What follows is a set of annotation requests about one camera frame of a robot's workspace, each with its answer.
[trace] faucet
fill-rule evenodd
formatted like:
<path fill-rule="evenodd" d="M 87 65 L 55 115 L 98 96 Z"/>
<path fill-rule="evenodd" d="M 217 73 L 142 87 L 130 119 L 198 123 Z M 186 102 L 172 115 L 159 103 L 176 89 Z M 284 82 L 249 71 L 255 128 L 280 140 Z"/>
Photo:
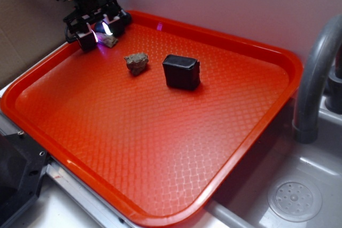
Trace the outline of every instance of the faucet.
<path fill-rule="evenodd" d="M 327 109 L 342 114 L 341 45 L 342 14 L 323 27 L 305 64 L 292 121 L 293 136 L 298 142 L 308 144 L 318 137 L 318 112 L 324 89 Z"/>

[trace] sink drain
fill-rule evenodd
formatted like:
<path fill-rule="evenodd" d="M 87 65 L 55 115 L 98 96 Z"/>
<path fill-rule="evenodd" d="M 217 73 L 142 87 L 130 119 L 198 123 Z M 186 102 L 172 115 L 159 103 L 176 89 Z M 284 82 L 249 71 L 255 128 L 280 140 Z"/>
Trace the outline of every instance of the sink drain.
<path fill-rule="evenodd" d="M 268 203 L 279 217 L 291 222 L 304 222 L 320 211 L 322 196 L 308 180 L 283 177 L 270 187 Z"/>

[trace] small rock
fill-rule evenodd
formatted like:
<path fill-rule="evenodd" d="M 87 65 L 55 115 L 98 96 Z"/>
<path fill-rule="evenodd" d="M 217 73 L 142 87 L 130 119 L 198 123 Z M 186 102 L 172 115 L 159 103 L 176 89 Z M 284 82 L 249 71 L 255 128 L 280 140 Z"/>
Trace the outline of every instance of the small rock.
<path fill-rule="evenodd" d="M 134 76 L 139 75 L 149 62 L 149 57 L 146 53 L 135 53 L 125 57 L 127 68 Z"/>
<path fill-rule="evenodd" d="M 102 45 L 108 46 L 109 48 L 112 48 L 118 42 L 118 39 L 114 37 L 113 35 L 109 36 L 107 34 L 97 32 L 96 36 L 97 36 L 99 43 L 101 43 Z"/>

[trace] sink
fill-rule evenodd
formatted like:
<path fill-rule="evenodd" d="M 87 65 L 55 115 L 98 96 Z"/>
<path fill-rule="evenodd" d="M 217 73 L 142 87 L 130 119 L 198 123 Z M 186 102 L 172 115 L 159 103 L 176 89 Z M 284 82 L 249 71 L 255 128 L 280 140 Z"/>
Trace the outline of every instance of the sink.
<path fill-rule="evenodd" d="M 342 116 L 321 109 L 312 144 L 292 139 L 293 103 L 281 110 L 213 200 L 254 227 L 340 227 Z"/>

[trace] robotic arm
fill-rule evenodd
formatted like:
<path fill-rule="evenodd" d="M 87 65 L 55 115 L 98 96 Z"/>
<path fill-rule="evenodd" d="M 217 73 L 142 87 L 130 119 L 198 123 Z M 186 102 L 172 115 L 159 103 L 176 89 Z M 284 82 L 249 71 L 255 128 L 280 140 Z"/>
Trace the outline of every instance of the robotic arm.
<path fill-rule="evenodd" d="M 64 17 L 65 37 L 68 43 L 78 41 L 84 51 L 96 47 L 95 31 L 120 36 L 125 25 L 131 23 L 131 16 L 118 4 L 118 0 L 73 0 L 75 10 Z"/>

